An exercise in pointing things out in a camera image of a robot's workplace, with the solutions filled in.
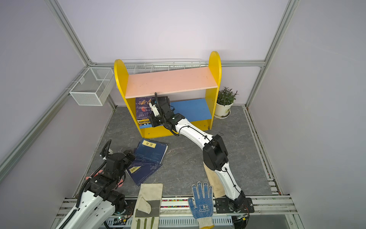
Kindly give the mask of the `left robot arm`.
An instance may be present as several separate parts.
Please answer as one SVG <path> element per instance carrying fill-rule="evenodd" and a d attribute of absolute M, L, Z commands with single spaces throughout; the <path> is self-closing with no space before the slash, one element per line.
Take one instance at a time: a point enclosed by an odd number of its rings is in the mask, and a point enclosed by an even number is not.
<path fill-rule="evenodd" d="M 77 195 L 75 205 L 57 225 L 57 229 L 109 228 L 107 220 L 115 213 L 128 209 L 125 195 L 116 189 L 126 179 L 126 170 L 136 159 L 133 150 L 122 153 L 110 151 L 111 140 L 103 146 L 103 163 L 86 179 Z"/>

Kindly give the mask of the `blue thread-bound book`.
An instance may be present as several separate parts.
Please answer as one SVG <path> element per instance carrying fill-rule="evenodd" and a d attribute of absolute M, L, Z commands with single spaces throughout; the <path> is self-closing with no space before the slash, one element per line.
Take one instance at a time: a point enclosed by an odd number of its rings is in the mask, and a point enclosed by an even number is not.
<path fill-rule="evenodd" d="M 135 156 L 145 161 L 161 164 L 167 150 L 167 144 L 143 138 L 135 150 Z"/>
<path fill-rule="evenodd" d="M 153 164 L 153 165 L 143 165 L 143 166 L 134 166 L 131 165 L 127 168 L 127 173 L 134 181 L 137 186 L 140 186 L 144 183 L 154 172 L 156 172 L 162 165 L 161 164 Z"/>

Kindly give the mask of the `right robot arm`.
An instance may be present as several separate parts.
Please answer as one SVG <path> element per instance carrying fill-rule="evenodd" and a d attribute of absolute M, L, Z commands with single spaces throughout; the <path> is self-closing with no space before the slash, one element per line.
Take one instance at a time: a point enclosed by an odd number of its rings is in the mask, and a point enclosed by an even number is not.
<path fill-rule="evenodd" d="M 183 135 L 203 152 L 204 168 L 216 198 L 226 197 L 228 207 L 238 212 L 245 205 L 246 196 L 236 183 L 228 162 L 228 151 L 220 135 L 211 135 L 194 126 L 180 113 L 174 113 L 170 104 L 157 93 L 149 103 L 153 127 L 163 126 L 173 135 Z"/>

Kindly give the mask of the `yellow bookshelf pink blue shelves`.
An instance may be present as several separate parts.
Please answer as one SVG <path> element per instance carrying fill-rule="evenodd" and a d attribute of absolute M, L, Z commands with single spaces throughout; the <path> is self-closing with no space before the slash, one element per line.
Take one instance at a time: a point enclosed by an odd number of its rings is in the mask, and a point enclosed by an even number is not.
<path fill-rule="evenodd" d="M 204 99 L 172 102 L 175 113 L 181 113 L 197 128 L 206 131 L 213 127 L 216 101 L 222 79 L 222 63 L 219 53 L 211 52 L 207 67 L 182 70 L 141 73 L 129 76 L 125 63 L 114 62 L 114 75 L 133 121 L 143 138 L 171 136 L 163 126 L 140 126 L 137 121 L 136 99 L 152 97 L 155 93 L 164 96 L 174 93 L 205 90 Z"/>

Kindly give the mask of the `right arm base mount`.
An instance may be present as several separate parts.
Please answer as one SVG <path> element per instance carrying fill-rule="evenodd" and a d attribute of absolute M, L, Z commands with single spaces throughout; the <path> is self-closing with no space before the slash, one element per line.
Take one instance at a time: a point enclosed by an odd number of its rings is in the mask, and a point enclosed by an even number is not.
<path fill-rule="evenodd" d="M 243 198 L 239 201 L 234 201 L 228 197 L 215 198 L 214 208 L 219 214 L 229 213 L 254 213 L 254 204 L 251 198 Z"/>

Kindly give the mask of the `grey green canvas glove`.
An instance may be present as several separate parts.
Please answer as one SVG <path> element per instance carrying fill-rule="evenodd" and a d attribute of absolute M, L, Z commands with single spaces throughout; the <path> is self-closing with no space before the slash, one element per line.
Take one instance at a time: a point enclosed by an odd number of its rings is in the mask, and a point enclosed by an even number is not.
<path fill-rule="evenodd" d="M 135 205 L 131 229 L 158 229 L 163 184 L 142 184 Z"/>

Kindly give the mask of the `purple portrait book front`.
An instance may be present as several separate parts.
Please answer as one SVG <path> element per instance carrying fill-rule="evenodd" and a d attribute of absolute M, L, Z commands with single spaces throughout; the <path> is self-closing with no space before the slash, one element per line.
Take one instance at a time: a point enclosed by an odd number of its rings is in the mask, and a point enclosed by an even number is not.
<path fill-rule="evenodd" d="M 138 121 L 149 119 L 151 114 L 150 103 L 153 97 L 137 97 L 135 99 L 136 119 Z"/>

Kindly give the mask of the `beige leather work glove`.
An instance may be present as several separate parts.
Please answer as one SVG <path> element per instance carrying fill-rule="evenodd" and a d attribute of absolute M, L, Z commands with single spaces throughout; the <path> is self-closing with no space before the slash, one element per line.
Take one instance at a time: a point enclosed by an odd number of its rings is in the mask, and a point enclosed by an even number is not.
<path fill-rule="evenodd" d="M 215 198 L 221 198 L 226 195 L 224 186 L 219 179 L 219 176 L 214 170 L 211 170 L 205 163 L 203 163 L 206 175 L 208 177 L 210 186 L 213 188 L 213 196 Z"/>

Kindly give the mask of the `potted green plant white pot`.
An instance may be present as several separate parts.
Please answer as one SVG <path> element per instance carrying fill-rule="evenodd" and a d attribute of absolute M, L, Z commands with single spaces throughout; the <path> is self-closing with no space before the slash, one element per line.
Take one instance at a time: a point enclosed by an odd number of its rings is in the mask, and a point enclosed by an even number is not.
<path fill-rule="evenodd" d="M 217 97 L 214 117 L 220 119 L 227 118 L 230 115 L 231 106 L 234 104 L 237 95 L 237 91 L 234 92 L 228 87 L 224 87 L 223 90 L 220 90 Z"/>

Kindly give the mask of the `black book gold lettering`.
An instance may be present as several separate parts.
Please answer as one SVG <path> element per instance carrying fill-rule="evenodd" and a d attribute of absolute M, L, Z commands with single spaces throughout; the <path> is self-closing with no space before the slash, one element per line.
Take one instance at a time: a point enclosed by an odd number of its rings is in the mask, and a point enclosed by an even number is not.
<path fill-rule="evenodd" d="M 149 128 L 151 127 L 151 122 L 149 120 L 138 120 L 138 124 L 140 128 Z"/>

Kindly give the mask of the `blue dotted knit glove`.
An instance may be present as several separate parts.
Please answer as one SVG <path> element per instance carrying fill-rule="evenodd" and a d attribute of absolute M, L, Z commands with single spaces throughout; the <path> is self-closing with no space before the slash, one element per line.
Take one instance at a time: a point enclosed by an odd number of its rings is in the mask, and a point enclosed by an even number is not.
<path fill-rule="evenodd" d="M 213 224 L 213 187 L 207 182 L 198 181 L 192 185 L 193 197 L 188 198 L 188 206 L 200 229 L 212 229 Z"/>

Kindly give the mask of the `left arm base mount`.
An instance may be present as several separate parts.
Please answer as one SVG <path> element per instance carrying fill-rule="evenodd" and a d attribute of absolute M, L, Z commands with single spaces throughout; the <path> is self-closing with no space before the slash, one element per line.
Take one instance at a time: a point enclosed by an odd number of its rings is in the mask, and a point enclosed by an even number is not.
<path fill-rule="evenodd" d="M 136 205 L 136 199 L 127 199 L 123 211 L 115 212 L 110 218 L 102 224 L 106 229 L 117 229 L 130 227 L 132 224 L 132 216 Z"/>

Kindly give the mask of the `pink watering can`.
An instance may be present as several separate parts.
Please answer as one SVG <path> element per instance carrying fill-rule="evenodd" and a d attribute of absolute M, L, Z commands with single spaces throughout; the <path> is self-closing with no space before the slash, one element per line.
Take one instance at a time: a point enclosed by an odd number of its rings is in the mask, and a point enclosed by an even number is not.
<path fill-rule="evenodd" d="M 102 172 L 103 172 L 103 169 L 100 169 L 98 172 L 95 172 L 95 173 L 91 174 L 90 176 L 86 177 L 85 179 L 86 179 L 86 180 L 87 180 L 87 179 L 91 179 L 91 178 L 93 178 L 94 176 L 96 176 L 96 175 L 98 175 L 98 174 L 100 174 L 100 173 L 102 173 Z"/>

